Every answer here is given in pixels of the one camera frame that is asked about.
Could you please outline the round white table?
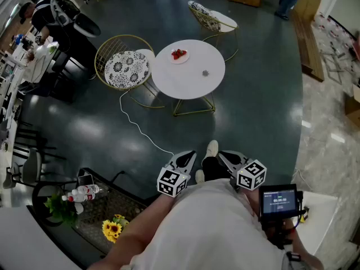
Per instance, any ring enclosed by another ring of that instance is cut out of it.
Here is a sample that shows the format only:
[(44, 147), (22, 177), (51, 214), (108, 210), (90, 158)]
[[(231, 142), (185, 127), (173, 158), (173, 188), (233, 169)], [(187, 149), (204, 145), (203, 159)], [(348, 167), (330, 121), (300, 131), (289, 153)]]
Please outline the round white table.
[[(173, 64), (169, 61), (170, 52), (178, 48), (187, 50), (190, 57), (182, 64)], [(209, 72), (208, 76), (202, 75), (204, 70)], [(215, 111), (214, 102), (207, 96), (212, 96), (220, 85), (225, 70), (224, 58), (214, 46), (201, 40), (186, 39), (166, 46), (156, 55), (151, 76), (160, 92), (178, 100), (173, 115), (180, 116), (181, 103), (198, 98), (202, 98), (210, 108), (197, 110), (197, 113)]]

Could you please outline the white flat board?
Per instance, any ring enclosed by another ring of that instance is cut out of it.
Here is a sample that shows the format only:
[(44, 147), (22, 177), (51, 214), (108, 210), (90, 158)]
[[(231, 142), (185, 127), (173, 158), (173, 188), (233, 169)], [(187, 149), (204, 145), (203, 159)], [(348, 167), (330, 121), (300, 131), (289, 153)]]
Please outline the white flat board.
[(315, 255), (322, 244), (337, 212), (338, 197), (314, 192), (303, 192), (303, 206), (309, 208), (308, 218), (297, 226), (305, 249)]

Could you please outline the wooden bench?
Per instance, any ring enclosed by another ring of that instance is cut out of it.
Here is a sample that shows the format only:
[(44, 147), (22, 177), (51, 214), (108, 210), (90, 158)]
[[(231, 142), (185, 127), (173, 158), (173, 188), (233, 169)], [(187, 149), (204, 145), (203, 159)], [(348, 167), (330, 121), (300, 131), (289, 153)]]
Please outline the wooden bench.
[(291, 14), (291, 21), (298, 40), (302, 73), (318, 82), (324, 82), (321, 55), (310, 22), (295, 11)]

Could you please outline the black mesh table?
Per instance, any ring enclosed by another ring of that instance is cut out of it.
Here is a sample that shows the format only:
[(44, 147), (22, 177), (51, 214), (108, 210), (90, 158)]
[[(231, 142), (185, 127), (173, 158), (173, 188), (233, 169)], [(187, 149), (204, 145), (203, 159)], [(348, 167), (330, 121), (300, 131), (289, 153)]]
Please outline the black mesh table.
[(121, 189), (114, 181), (106, 180), (89, 168), (79, 170), (78, 177), (83, 178), (86, 174), (93, 177), (93, 181), (101, 189), (94, 200), (82, 203), (84, 211), (78, 215), (74, 230), (88, 243), (103, 254), (107, 254), (113, 243), (110, 242), (102, 232), (102, 222), (111, 220), (115, 214), (125, 216), (131, 221), (146, 205), (143, 200), (131, 193)]

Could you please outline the person's left forearm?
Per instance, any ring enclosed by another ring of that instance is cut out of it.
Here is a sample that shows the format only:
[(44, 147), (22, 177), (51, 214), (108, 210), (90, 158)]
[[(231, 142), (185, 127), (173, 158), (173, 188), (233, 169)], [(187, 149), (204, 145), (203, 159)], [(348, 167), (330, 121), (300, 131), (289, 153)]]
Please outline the person's left forearm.
[(120, 270), (129, 265), (132, 258), (142, 253), (151, 242), (174, 203), (175, 198), (161, 194), (125, 227), (107, 256), (87, 270)]

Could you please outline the black metal chair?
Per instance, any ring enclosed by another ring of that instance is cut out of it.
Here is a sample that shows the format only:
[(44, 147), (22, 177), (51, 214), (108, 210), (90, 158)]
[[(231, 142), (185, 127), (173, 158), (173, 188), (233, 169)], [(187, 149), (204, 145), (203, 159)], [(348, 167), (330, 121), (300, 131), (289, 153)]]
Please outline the black metal chair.
[(39, 181), (42, 176), (49, 174), (49, 172), (43, 170), (45, 164), (48, 164), (52, 159), (66, 160), (65, 157), (55, 153), (57, 148), (47, 145), (47, 139), (42, 137), (39, 131), (18, 127), (12, 145), (12, 165), (13, 163), (22, 165), (29, 156), (29, 149), (37, 150), (42, 157), (42, 170)]

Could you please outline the tan flat carton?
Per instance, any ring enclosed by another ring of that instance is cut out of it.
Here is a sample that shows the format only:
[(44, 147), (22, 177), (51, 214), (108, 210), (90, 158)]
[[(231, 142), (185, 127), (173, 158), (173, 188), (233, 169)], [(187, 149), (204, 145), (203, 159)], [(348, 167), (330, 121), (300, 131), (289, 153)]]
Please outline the tan flat carton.
[(298, 0), (294, 6), (294, 11), (300, 18), (312, 22), (320, 4), (321, 0)]

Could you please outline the pile of metal frames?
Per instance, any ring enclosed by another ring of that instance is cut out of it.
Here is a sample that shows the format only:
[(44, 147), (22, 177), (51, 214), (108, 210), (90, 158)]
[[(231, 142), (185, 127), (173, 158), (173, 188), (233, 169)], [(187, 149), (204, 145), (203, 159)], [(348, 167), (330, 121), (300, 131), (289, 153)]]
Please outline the pile of metal frames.
[(355, 38), (322, 13), (314, 17), (311, 26), (327, 76), (339, 84), (347, 77), (358, 85), (360, 59), (354, 48)]

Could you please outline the green leafy plant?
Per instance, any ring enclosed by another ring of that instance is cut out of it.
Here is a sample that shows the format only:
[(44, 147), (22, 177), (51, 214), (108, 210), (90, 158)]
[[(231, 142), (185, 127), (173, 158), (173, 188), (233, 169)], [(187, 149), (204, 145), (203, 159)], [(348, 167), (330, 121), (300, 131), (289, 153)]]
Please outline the green leafy plant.
[(45, 207), (53, 218), (72, 226), (77, 221), (77, 211), (74, 203), (68, 202), (67, 198), (63, 200), (61, 195), (53, 194), (44, 202)]

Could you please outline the person's white shirt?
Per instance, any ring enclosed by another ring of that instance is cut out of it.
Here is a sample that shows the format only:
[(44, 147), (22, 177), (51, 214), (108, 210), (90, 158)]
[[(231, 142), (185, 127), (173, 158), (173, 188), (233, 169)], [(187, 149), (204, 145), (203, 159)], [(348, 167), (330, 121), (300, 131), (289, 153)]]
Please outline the person's white shirt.
[(281, 270), (285, 252), (270, 243), (242, 194), (227, 179), (185, 189), (130, 270)]

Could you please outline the person's black trousers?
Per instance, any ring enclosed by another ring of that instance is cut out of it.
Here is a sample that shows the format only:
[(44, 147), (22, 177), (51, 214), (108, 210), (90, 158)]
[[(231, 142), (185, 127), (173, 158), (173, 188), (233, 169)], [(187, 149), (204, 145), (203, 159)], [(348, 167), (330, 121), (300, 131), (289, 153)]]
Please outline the person's black trousers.
[(225, 166), (220, 164), (217, 157), (209, 156), (202, 161), (202, 171), (205, 182), (216, 179), (230, 179), (231, 174)]

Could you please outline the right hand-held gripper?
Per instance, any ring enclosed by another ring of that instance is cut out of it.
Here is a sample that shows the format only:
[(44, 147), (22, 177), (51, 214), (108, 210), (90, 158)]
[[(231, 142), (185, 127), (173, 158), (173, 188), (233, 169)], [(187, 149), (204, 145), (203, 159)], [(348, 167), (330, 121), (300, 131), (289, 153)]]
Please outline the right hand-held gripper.
[(249, 160), (241, 152), (232, 150), (220, 151), (219, 157), (233, 176), (231, 185), (234, 187), (253, 191), (264, 183), (267, 168), (259, 160)]

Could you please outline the grey padded chair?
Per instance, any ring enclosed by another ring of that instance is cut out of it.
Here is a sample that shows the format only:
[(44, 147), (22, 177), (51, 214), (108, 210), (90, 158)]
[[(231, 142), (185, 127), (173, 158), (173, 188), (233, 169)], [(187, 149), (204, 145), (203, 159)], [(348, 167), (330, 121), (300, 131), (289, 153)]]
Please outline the grey padded chair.
[(6, 177), (3, 182), (4, 189), (14, 188), (17, 184), (35, 187), (39, 182), (42, 170), (42, 157), (34, 148), (29, 149), (29, 156), (22, 165), (13, 163), (6, 168)]

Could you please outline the black monitor screen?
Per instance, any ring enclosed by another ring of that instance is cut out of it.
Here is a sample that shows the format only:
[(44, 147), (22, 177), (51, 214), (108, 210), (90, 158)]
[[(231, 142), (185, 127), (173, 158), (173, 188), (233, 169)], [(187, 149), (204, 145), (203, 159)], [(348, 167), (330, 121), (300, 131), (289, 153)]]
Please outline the black monitor screen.
[(292, 218), (299, 209), (295, 184), (260, 186), (259, 201), (261, 219)]

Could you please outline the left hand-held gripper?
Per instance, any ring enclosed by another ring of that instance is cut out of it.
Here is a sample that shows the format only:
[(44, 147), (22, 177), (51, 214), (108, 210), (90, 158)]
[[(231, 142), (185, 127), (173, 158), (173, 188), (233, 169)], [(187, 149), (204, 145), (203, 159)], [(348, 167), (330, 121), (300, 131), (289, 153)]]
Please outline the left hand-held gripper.
[(194, 150), (175, 154), (160, 171), (157, 178), (157, 191), (170, 197), (176, 197), (186, 189), (196, 156)]

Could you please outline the sunflower bunch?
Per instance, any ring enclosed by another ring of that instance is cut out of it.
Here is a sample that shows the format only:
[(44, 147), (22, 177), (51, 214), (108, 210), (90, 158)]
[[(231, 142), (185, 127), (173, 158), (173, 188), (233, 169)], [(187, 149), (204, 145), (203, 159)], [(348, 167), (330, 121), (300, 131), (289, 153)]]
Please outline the sunflower bunch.
[(115, 214), (111, 219), (102, 222), (102, 233), (108, 241), (114, 244), (128, 224), (129, 221), (124, 216)]

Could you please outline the water bottle red label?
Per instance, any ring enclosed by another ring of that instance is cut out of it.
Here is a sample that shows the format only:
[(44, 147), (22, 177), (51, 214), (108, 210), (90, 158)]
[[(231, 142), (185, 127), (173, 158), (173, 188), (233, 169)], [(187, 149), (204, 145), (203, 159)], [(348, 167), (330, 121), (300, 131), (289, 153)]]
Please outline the water bottle red label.
[(83, 194), (83, 195), (90, 195), (90, 194), (97, 194), (103, 192), (104, 189), (99, 187), (96, 184), (89, 184), (85, 186), (78, 186), (76, 189), (72, 190), (73, 195)]
[(77, 194), (77, 195), (63, 195), (61, 196), (63, 201), (68, 201), (71, 203), (83, 203), (85, 201), (90, 201), (95, 199), (95, 194)]

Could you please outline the white plate with strawberries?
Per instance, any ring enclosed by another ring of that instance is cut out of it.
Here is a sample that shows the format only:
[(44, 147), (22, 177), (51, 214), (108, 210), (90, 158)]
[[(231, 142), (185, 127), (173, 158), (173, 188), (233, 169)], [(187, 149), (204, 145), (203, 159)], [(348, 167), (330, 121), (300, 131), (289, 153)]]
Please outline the white plate with strawberries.
[(173, 58), (172, 54), (176, 53), (176, 50), (177, 49), (172, 49), (171, 52), (170, 52), (169, 61), (171, 63), (173, 63), (173, 64), (182, 64), (182, 63), (186, 62), (189, 59), (190, 54), (189, 54), (189, 52), (187, 50), (185, 50), (185, 51), (187, 51), (187, 53), (185, 55), (183, 55), (181, 58), (178, 58), (177, 60), (175, 60)]

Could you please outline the person's right forearm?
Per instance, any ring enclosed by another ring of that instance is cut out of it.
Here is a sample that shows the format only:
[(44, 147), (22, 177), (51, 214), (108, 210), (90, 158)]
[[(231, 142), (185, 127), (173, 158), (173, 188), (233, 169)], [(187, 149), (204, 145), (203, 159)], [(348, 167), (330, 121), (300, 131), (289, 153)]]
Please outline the person's right forearm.
[[(256, 214), (259, 217), (259, 190), (250, 191), (242, 189), (241, 192), (247, 197), (253, 210), (253, 215)], [(305, 249), (296, 229), (292, 230), (286, 237), (292, 241), (293, 251), (301, 256), (302, 261), (306, 262), (311, 270), (324, 270), (322, 262)]]

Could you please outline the white cluttered desk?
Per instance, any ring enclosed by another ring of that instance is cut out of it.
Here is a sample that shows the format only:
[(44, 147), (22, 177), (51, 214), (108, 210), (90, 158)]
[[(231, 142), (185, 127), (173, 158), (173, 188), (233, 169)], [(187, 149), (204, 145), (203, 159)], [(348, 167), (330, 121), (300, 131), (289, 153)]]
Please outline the white cluttered desk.
[(38, 83), (59, 51), (58, 42), (46, 41), (41, 46), (25, 51), (19, 47), (14, 54), (0, 55), (0, 115), (7, 119), (7, 109), (14, 104), (19, 85)]

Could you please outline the black round chair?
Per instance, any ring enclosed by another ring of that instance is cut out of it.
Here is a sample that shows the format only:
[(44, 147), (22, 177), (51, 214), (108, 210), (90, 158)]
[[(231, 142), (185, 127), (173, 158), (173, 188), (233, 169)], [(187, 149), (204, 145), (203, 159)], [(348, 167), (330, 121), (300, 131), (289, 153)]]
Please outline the black round chair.
[(51, 197), (53, 194), (61, 195), (61, 196), (66, 195), (67, 194), (66, 186), (74, 183), (75, 183), (74, 181), (68, 181), (68, 182), (42, 181), (37, 183), (37, 185), (34, 187), (31, 196), (33, 211), (35, 213), (35, 216), (45, 226), (58, 227), (62, 224), (66, 224), (60, 221), (59, 219), (53, 218), (49, 210), (45, 207), (44, 202), (47, 200), (48, 197)]

